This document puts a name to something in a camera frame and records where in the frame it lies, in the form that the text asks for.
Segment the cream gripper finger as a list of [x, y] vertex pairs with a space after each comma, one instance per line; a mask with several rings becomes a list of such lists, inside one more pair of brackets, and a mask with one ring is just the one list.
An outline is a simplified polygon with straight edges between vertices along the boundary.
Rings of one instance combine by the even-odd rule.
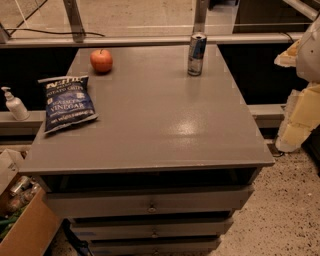
[[290, 47], [275, 58], [274, 63], [282, 67], [295, 67], [299, 44], [299, 40], [295, 41]]
[[276, 148], [293, 152], [300, 148], [311, 132], [320, 125], [320, 84], [309, 83], [302, 91], [293, 90], [287, 99]]

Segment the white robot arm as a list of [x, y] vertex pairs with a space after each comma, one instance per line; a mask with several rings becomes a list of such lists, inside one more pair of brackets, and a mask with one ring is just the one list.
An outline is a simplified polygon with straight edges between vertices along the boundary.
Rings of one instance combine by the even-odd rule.
[[274, 63], [295, 67], [297, 76], [308, 82], [302, 91], [290, 93], [275, 142], [279, 151], [293, 152], [320, 125], [320, 17]]

